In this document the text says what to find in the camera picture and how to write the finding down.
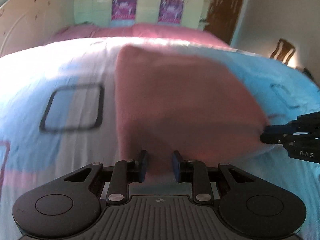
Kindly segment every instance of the wooden door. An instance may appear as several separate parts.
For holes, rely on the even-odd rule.
[[[211,0],[205,30],[231,43],[243,0]]]

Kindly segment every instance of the wooden chair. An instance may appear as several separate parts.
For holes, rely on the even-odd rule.
[[[295,54],[295,52],[296,52],[296,48],[291,43],[289,43],[288,41],[286,41],[284,39],[279,39],[277,48],[271,54],[270,58],[274,58],[276,60],[281,61],[283,64],[288,65],[289,60],[292,58],[292,56],[293,56],[293,54]]]

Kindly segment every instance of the circular logo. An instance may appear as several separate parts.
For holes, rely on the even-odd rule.
[[[163,199],[163,198],[157,198],[156,201],[157,201],[158,203],[162,203],[162,202],[164,201],[164,199]]]

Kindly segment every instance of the poster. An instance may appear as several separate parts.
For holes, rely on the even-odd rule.
[[[134,20],[137,0],[112,0],[112,20]]]
[[[183,0],[161,0],[159,22],[180,24],[183,12]]]

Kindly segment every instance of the pink blanket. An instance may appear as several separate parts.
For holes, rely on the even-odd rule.
[[[267,118],[219,62],[124,47],[116,63],[121,157],[150,154],[148,177],[171,170],[171,154],[216,166],[258,150]]]
[[[48,43],[66,41],[79,38],[98,37],[144,37],[144,38],[169,38],[195,42],[209,46],[221,46],[229,48],[214,35],[199,30],[139,23],[131,27],[122,28],[100,28],[96,25],[81,24],[64,28],[55,34]]]

